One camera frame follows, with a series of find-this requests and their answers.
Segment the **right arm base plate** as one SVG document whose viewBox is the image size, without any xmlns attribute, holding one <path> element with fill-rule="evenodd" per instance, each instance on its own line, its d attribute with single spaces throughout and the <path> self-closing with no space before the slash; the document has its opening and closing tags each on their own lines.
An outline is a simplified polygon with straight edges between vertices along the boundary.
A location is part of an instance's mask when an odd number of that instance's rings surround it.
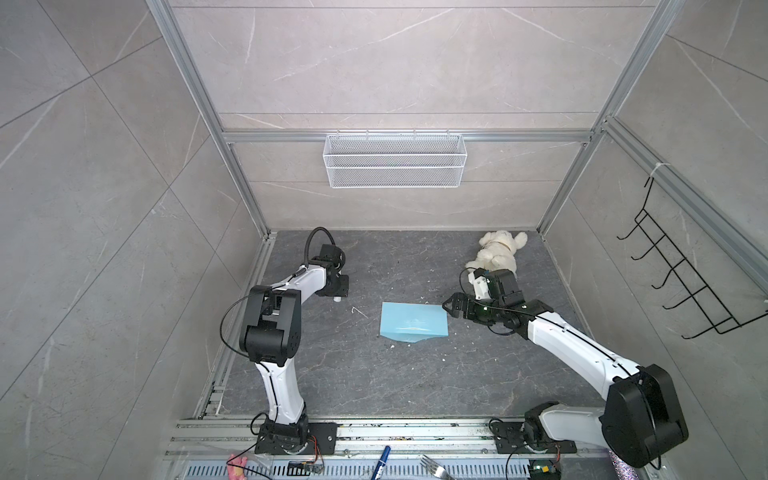
<svg viewBox="0 0 768 480">
<path fill-rule="evenodd" d="M 528 422 L 507 422 L 493 418 L 488 428 L 500 454 L 575 454 L 573 441 L 556 441 Z"/>
</svg>

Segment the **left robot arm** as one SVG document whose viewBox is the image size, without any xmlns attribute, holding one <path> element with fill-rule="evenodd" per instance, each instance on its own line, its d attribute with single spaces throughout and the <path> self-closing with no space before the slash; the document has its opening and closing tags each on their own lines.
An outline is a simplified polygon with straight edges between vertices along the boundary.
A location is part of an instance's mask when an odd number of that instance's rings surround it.
<svg viewBox="0 0 768 480">
<path fill-rule="evenodd" d="M 269 404 L 262 414 L 255 450 L 299 454 L 312 446 L 320 451 L 310 436 L 294 358 L 301 343 L 302 304 L 313 296 L 336 301 L 346 297 L 349 276 L 343 273 L 345 263 L 346 255 L 331 232 L 316 227 L 308 235 L 303 263 L 296 272 L 277 283 L 255 285 L 233 303 L 245 306 L 237 344 L 222 342 L 257 367 Z"/>
</svg>

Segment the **light blue envelope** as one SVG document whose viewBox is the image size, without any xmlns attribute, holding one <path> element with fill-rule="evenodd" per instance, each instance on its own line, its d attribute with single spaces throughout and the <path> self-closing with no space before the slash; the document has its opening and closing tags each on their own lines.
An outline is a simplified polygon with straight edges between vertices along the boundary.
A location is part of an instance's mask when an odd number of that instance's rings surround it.
<svg viewBox="0 0 768 480">
<path fill-rule="evenodd" d="M 447 318 L 440 305 L 384 302 L 380 335 L 405 343 L 447 337 Z"/>
</svg>

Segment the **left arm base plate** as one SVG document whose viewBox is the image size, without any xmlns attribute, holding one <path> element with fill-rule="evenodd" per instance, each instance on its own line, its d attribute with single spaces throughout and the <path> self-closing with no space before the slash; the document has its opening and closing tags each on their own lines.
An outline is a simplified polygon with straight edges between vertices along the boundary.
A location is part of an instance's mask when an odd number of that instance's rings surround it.
<svg viewBox="0 0 768 480">
<path fill-rule="evenodd" d="M 333 422 L 282 425 L 268 421 L 260 427 L 256 454 L 322 455 L 335 452 L 339 425 Z"/>
</svg>

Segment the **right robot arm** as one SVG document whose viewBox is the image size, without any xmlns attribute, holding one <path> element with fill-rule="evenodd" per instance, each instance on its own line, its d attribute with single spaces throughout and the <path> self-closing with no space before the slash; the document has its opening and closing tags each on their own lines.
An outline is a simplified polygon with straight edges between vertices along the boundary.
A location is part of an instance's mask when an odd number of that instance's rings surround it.
<svg viewBox="0 0 768 480">
<path fill-rule="evenodd" d="M 549 305 L 525 299 L 510 270 L 471 268 L 471 292 L 453 293 L 443 310 L 453 318 L 492 328 L 545 349 L 600 395 L 601 407 L 545 402 L 528 410 L 520 426 L 523 449 L 545 453 L 561 442 L 603 447 L 631 467 L 661 466 L 661 457 L 686 442 L 689 429 L 669 373 L 642 366 L 582 333 Z"/>
</svg>

